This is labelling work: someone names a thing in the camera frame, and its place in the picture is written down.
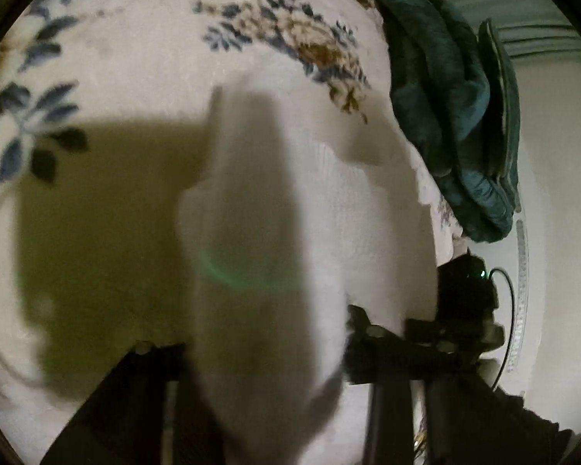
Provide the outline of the dark green folded blanket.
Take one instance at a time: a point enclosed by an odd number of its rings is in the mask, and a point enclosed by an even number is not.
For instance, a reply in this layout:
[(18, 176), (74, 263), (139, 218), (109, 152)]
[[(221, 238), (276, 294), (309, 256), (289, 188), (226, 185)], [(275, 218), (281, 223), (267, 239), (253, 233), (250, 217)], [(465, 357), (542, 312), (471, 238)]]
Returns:
[(376, 0), (394, 115), (464, 234), (496, 243), (519, 205), (521, 107), (491, 20), (471, 28), (447, 0)]

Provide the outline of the striped grey-green curtain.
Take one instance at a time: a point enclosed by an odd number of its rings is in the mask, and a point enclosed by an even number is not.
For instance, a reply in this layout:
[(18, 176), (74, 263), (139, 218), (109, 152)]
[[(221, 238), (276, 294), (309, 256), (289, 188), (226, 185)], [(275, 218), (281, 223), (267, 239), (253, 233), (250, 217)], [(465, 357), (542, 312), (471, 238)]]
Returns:
[(513, 59), (581, 56), (581, 35), (552, 0), (447, 0), (473, 28), (489, 19)]

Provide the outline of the white bed headboard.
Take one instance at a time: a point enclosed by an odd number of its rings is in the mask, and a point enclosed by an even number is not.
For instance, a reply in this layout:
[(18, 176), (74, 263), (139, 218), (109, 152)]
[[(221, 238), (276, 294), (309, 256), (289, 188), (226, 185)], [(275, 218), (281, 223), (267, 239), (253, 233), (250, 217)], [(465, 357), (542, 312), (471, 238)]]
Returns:
[(527, 229), (522, 219), (515, 221), (517, 247), (517, 290), (514, 306), (514, 324), (512, 326), (512, 341), (507, 356), (506, 372), (513, 373), (517, 369), (519, 357), (522, 354), (526, 331), (529, 302), (529, 247)]

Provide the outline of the white knitted small garment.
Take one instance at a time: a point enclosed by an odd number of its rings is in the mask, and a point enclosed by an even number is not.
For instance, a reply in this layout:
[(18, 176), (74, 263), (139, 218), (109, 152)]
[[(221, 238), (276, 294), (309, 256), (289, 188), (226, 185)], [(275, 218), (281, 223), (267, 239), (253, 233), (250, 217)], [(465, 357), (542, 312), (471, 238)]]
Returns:
[(429, 209), (391, 110), (322, 110), (241, 81), (212, 97), (205, 179), (180, 205), (190, 360), (231, 464), (340, 463), (367, 395), (348, 307), (398, 332), (437, 304)]

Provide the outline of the floral cream bed blanket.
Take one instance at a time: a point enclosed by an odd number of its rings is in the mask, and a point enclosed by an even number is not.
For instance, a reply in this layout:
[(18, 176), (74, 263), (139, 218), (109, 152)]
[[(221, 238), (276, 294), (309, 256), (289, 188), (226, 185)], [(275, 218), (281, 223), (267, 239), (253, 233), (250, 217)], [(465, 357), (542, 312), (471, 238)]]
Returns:
[[(0, 427), (22, 462), (127, 351), (191, 342), (180, 205), (241, 81), (394, 114), (376, 0), (33, 0), (2, 40)], [(408, 148), (439, 265), (461, 229)]]

